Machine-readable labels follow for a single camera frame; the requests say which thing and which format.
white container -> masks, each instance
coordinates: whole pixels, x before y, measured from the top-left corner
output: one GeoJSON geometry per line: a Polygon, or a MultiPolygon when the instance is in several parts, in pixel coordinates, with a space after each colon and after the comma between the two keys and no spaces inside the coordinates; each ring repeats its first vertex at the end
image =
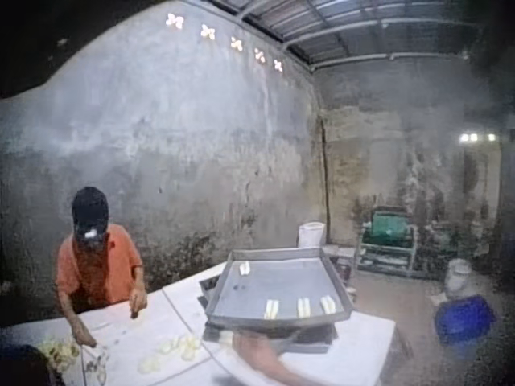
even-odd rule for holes
{"type": "Polygon", "coordinates": [[[325,224],[312,222],[299,227],[299,248],[319,247],[325,244],[325,224]]]}
{"type": "Polygon", "coordinates": [[[445,276],[445,294],[450,299],[463,298],[469,293],[469,277],[472,273],[470,263],[464,259],[449,261],[445,276]]]}

concrete floor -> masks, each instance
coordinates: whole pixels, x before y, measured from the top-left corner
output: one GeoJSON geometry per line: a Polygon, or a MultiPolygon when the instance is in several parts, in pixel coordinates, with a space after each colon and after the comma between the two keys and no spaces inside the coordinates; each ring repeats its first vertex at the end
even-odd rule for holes
{"type": "MultiPolygon", "coordinates": [[[[475,275],[472,280],[477,293],[482,294],[496,312],[498,319],[496,324],[505,324],[506,310],[510,309],[507,305],[509,302],[515,304],[513,297],[497,294],[487,277],[475,275]]],[[[394,320],[413,353],[411,359],[383,382],[384,385],[466,383],[463,377],[466,374],[468,376],[470,368],[476,368],[474,362],[476,356],[472,355],[470,359],[459,358],[454,351],[439,344],[435,333],[433,317],[436,309],[428,297],[441,292],[440,283],[358,272],[352,279],[351,285],[357,289],[357,309],[367,314],[394,320]]],[[[490,341],[502,337],[498,329],[492,329],[490,335],[488,337],[490,341]]],[[[477,382],[474,381],[471,384],[484,384],[477,382]]]]}

blurred hand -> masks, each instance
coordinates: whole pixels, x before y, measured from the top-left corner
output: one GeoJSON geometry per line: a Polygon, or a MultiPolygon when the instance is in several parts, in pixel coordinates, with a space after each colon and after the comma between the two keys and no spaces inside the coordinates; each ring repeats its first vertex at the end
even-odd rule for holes
{"type": "Polygon", "coordinates": [[[146,291],[145,287],[136,286],[130,292],[129,296],[130,313],[137,315],[139,311],[146,308],[146,291]]]}
{"type": "Polygon", "coordinates": [[[282,367],[267,337],[254,333],[238,333],[233,336],[233,348],[254,370],[272,376],[282,367]]]}
{"type": "Polygon", "coordinates": [[[84,344],[85,346],[95,347],[97,345],[97,341],[95,338],[89,333],[88,327],[80,320],[80,318],[75,319],[72,323],[70,323],[72,328],[72,335],[77,344],[84,344]]]}

weathered wall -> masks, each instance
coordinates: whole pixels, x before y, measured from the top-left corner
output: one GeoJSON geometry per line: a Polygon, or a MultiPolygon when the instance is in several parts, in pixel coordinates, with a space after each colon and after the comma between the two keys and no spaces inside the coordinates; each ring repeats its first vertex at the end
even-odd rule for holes
{"type": "Polygon", "coordinates": [[[52,309],[56,250],[87,184],[133,235],[151,289],[232,248],[294,246],[302,222],[325,217],[317,113],[310,77],[232,23],[177,2],[130,18],[0,102],[4,269],[52,309]],[[165,26],[168,12],[183,30],[165,26]]]}
{"type": "MultiPolygon", "coordinates": [[[[476,114],[493,105],[486,81],[458,60],[348,64],[320,70],[315,80],[328,139],[333,241],[353,243],[356,225],[374,201],[405,205],[419,225],[462,217],[468,203],[459,134],[497,129],[476,114]]],[[[492,218],[498,148],[494,158],[497,172],[488,174],[487,194],[492,218]]]]}

man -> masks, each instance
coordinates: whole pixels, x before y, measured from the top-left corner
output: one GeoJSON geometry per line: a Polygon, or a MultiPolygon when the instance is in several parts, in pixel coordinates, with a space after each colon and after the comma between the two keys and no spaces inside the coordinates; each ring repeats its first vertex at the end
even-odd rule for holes
{"type": "Polygon", "coordinates": [[[250,332],[235,334],[233,348],[236,353],[254,370],[286,386],[323,386],[314,380],[308,380],[288,369],[262,335],[250,332]]]}
{"type": "Polygon", "coordinates": [[[136,317],[146,307],[142,260],[129,233],[109,224],[107,199],[95,187],[76,193],[72,217],[73,233],[57,257],[59,303],[77,343],[95,347],[77,313],[129,300],[136,317]]]}

